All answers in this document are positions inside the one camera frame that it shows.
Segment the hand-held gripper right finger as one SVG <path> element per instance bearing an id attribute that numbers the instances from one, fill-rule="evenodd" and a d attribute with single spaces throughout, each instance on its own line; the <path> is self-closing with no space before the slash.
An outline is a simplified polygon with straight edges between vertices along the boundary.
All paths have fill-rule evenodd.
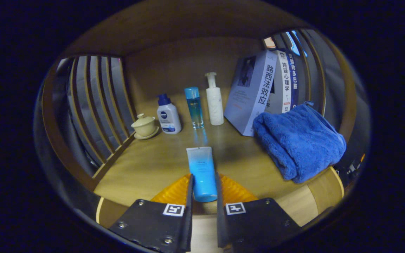
<path id="1" fill-rule="evenodd" d="M 225 251 L 270 251 L 302 232 L 302 227 L 270 198 L 223 203 L 216 173 L 218 247 Z"/>

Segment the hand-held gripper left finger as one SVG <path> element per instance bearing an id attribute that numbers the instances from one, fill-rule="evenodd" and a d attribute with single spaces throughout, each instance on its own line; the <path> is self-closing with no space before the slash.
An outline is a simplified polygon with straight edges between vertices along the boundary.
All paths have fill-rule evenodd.
<path id="1" fill-rule="evenodd" d="M 183 205 L 138 199 L 109 227 L 111 232 L 159 253 L 191 250 L 193 175 L 183 177 Z"/>

